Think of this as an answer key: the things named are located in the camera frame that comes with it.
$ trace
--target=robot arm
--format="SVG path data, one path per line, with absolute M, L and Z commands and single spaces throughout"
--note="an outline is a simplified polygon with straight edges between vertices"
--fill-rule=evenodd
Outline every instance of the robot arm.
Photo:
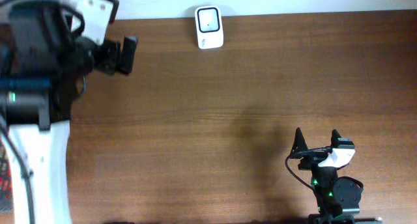
M 8 0 L 0 8 L 5 3 L 14 3 L 14 43 L 0 41 L 0 130 L 15 222 L 71 223 L 65 161 L 72 102 L 93 69 L 129 74 L 137 38 L 126 37 L 123 50 L 104 38 L 117 0 Z
M 359 213 L 364 185 L 354 178 L 338 177 L 337 172 L 349 164 L 353 155 L 353 142 L 340 136 L 337 130 L 332 131 L 330 146 L 308 149 L 301 129 L 296 129 L 294 144 L 285 160 L 285 166 L 316 197 L 319 214 L 310 215 L 309 224 L 382 223 L 380 219 L 354 219 L 354 215 Z M 298 169 L 311 171 L 311 185 L 292 172 L 288 166 L 289 159 L 301 159 Z

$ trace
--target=wooden table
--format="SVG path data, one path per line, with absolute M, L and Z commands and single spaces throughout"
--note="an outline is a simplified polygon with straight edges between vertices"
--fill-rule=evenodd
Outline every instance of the wooden table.
M 304 217 L 312 192 L 285 169 L 335 128 L 356 145 L 339 175 L 365 184 L 360 217 L 417 220 L 417 12 L 223 19 L 197 47 L 194 19 L 117 21 L 138 35 L 134 72 L 88 78 L 67 173 L 74 223 L 240 223 Z M 290 166 L 296 169 L 296 162 Z M 305 180 L 310 173 L 297 171 Z M 11 214 L 0 216 L 12 223 Z

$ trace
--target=wood grain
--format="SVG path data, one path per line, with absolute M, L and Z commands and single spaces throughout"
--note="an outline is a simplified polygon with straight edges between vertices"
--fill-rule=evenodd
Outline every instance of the wood grain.
M 73 108 L 67 173 L 74 223 L 240 223 L 305 217 L 310 190 L 283 164 L 335 128 L 356 144 L 340 171 L 365 184 L 360 217 L 417 219 L 417 13 L 223 19 L 198 49 L 193 19 L 117 21 L 138 35 L 134 72 L 88 78 Z M 298 172 L 308 180 L 308 172 Z M 0 216 L 12 223 L 11 214 Z

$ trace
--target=white wall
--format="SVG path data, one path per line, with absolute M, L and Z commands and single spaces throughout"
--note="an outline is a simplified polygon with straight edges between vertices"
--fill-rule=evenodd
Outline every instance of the white wall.
M 218 5 L 224 16 L 300 12 L 417 9 L 417 0 L 120 0 L 118 19 L 194 16 L 201 5 Z

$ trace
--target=green led light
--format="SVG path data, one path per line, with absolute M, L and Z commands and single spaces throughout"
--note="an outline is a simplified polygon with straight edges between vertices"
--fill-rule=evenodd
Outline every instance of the green led light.
M 15 102 L 16 101 L 16 93 L 15 92 L 9 92 L 8 93 L 8 100 L 10 102 Z

